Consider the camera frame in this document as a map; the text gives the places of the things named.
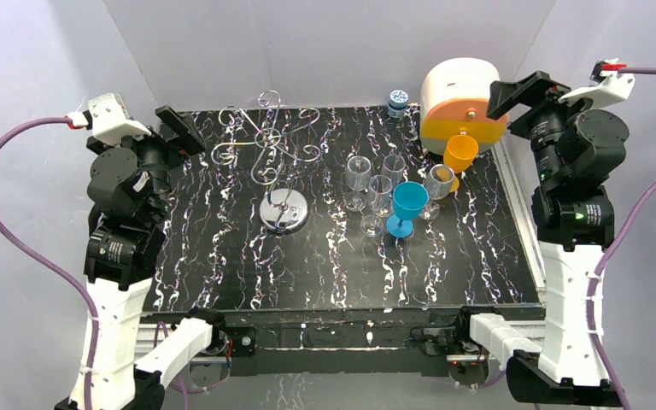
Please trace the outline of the orange plastic goblet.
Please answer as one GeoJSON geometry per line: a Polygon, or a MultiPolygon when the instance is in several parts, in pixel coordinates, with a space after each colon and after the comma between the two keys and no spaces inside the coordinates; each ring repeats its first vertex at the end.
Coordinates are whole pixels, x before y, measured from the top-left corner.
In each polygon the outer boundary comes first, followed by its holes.
{"type": "Polygon", "coordinates": [[[461,174],[474,162],[478,151],[478,142],[471,136],[460,134],[452,136],[448,140],[443,154],[443,163],[454,171],[451,192],[458,190],[461,174]]]}

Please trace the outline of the clear wine glass right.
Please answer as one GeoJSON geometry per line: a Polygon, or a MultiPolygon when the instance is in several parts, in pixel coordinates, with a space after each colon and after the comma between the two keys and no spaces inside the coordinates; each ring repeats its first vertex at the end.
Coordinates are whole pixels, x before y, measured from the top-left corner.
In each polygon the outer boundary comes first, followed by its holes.
{"type": "Polygon", "coordinates": [[[454,170],[445,164],[434,165],[427,172],[424,188],[428,193],[429,201],[420,214],[423,220],[434,220],[439,215],[441,207],[439,201],[453,191],[455,182],[454,170]]]}

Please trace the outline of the chrome wine glass rack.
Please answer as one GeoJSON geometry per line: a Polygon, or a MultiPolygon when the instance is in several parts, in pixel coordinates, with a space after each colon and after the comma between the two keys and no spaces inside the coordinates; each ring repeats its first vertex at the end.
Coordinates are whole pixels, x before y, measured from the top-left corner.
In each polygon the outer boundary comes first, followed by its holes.
{"type": "Polygon", "coordinates": [[[265,194],[258,206],[257,215],[262,225],[276,235],[287,235],[301,229],[308,221],[309,209],[306,197],[294,188],[290,181],[280,187],[280,177],[288,171],[288,164],[311,163],[321,156],[321,150],[313,144],[305,144],[300,149],[289,147],[289,136],[312,127],[319,119],[316,108],[300,108],[298,118],[307,123],[290,131],[278,129],[280,110],[285,108],[280,94],[275,90],[263,91],[256,102],[259,108],[268,111],[268,118],[257,125],[243,108],[227,106],[218,113],[221,126],[236,131],[248,124],[254,129],[250,141],[233,141],[216,144],[210,152],[214,164],[227,166],[235,163],[238,149],[254,145],[258,157],[250,168],[249,176],[254,183],[265,188],[265,194]]]}

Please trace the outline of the clear wine glass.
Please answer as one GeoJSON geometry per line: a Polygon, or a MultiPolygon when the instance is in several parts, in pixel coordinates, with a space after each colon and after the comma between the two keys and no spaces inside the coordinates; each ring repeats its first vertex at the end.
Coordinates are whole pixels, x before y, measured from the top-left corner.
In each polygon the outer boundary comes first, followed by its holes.
{"type": "Polygon", "coordinates": [[[434,165],[427,172],[424,188],[428,193],[429,201],[420,214],[423,220],[434,220],[439,215],[441,207],[439,201],[453,191],[455,182],[454,170],[445,164],[434,165]]]}
{"type": "Polygon", "coordinates": [[[372,177],[372,164],[368,158],[361,155],[350,157],[345,167],[345,178],[348,190],[344,195],[348,210],[359,212],[367,204],[364,190],[372,177]]]}
{"type": "Polygon", "coordinates": [[[392,181],[384,175],[371,177],[367,186],[367,203],[371,211],[361,219],[360,228],[367,237],[378,237],[382,234],[383,217],[388,214],[392,181]]]}

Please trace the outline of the white orange cylindrical appliance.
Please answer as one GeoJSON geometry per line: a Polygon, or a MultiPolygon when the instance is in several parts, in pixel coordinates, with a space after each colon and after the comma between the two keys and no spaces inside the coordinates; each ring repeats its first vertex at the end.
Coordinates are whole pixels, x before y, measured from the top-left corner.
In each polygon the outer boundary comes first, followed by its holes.
{"type": "Polygon", "coordinates": [[[419,93],[419,138],[425,149],[442,155],[448,140],[460,134],[474,138],[478,151],[491,149],[504,135],[509,117],[487,116],[490,85],[499,80],[489,61],[459,57],[442,61],[425,76],[419,93]]]}

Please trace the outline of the clear wine glass left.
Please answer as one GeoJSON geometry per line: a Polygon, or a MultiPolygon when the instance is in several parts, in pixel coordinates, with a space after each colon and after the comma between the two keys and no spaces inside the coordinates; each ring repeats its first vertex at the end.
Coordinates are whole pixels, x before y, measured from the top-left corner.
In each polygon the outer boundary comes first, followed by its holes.
{"type": "Polygon", "coordinates": [[[350,157],[345,167],[345,178],[348,190],[344,195],[348,210],[359,212],[367,204],[364,190],[372,177],[372,164],[368,158],[361,155],[350,157]]]}

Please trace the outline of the small blue lidded jar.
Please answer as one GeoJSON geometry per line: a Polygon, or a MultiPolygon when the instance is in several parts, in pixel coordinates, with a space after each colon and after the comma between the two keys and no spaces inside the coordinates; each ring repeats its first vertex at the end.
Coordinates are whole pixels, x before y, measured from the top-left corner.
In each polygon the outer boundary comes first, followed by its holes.
{"type": "Polygon", "coordinates": [[[393,90],[389,94],[387,113],[390,118],[401,118],[407,110],[408,94],[403,90],[393,90]]]}

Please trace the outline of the clear champagne flute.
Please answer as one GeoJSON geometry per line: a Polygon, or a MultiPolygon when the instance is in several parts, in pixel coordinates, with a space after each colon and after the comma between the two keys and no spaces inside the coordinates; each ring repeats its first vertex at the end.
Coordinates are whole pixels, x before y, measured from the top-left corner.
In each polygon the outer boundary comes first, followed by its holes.
{"type": "Polygon", "coordinates": [[[406,162],[401,155],[392,154],[384,157],[382,164],[382,175],[389,178],[392,189],[403,181],[406,162]]]}

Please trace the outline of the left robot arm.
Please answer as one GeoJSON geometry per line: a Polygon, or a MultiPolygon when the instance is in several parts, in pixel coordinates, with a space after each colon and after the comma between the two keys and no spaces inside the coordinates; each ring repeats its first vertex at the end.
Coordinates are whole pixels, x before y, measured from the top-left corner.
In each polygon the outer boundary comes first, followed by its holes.
{"type": "Polygon", "coordinates": [[[158,409],[167,389],[200,355],[251,354],[248,328],[230,328],[223,313],[194,307],[174,325],[157,328],[156,345],[138,355],[144,300],[165,241],[170,172],[205,145],[193,120],[168,106],[156,115],[172,134],[134,120],[120,97],[105,94],[74,113],[72,128],[91,132],[95,154],[88,197],[90,237],[85,252],[85,345],[75,385],[61,409],[158,409]]]}

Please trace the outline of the blue plastic wine glass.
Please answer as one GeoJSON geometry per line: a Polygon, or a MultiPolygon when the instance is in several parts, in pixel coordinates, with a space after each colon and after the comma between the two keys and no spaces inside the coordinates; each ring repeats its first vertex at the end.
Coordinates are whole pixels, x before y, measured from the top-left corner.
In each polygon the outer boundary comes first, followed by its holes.
{"type": "Polygon", "coordinates": [[[396,238],[405,238],[413,233],[413,221],[419,217],[429,201],[425,187],[417,182],[398,184],[393,191],[393,214],[387,219],[388,233],[396,238]]]}

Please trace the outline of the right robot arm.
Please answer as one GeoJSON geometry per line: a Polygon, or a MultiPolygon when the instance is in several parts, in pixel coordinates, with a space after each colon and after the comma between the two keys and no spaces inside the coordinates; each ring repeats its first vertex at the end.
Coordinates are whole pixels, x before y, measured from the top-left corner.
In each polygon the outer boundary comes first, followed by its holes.
{"type": "Polygon", "coordinates": [[[547,275],[543,343],[532,342],[493,307],[464,306],[450,325],[411,330],[427,354],[496,359],[518,402],[629,405],[601,345],[601,309],[604,265],[619,243],[604,183],[624,162],[630,135],[608,108],[628,98],[634,79],[608,62],[592,79],[592,86],[574,90],[537,71],[489,85],[490,119],[526,108],[507,129],[527,140],[534,156],[539,184],[531,211],[538,240],[590,262],[583,273],[562,266],[547,275]]]}

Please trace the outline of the clear wine glass front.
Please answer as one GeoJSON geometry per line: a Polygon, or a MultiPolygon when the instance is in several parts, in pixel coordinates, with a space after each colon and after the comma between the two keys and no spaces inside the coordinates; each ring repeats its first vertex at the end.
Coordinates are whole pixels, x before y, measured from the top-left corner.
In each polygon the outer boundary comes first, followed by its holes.
{"type": "Polygon", "coordinates": [[[388,214],[392,181],[384,175],[371,177],[367,186],[367,203],[371,211],[361,219],[360,228],[367,237],[378,237],[382,234],[383,217],[388,214]]]}

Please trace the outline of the aluminium rail frame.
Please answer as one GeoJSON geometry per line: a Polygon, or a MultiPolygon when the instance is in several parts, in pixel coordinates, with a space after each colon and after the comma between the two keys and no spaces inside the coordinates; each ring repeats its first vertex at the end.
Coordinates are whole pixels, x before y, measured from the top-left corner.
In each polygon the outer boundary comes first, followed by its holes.
{"type": "Polygon", "coordinates": [[[540,319],[536,242],[500,149],[482,154],[435,220],[413,235],[368,237],[370,214],[347,208],[345,165],[387,155],[419,182],[437,163],[406,136],[315,138],[318,158],[285,162],[285,185],[307,199],[307,219],[279,235],[259,219],[264,190],[250,177],[256,147],[230,149],[217,165],[204,154],[172,173],[175,191],[147,295],[149,320],[175,320],[193,307],[224,312],[255,332],[255,353],[236,358],[237,376],[274,373],[420,373],[440,376],[444,355],[414,341],[465,305],[494,306],[511,319],[540,319]]]}

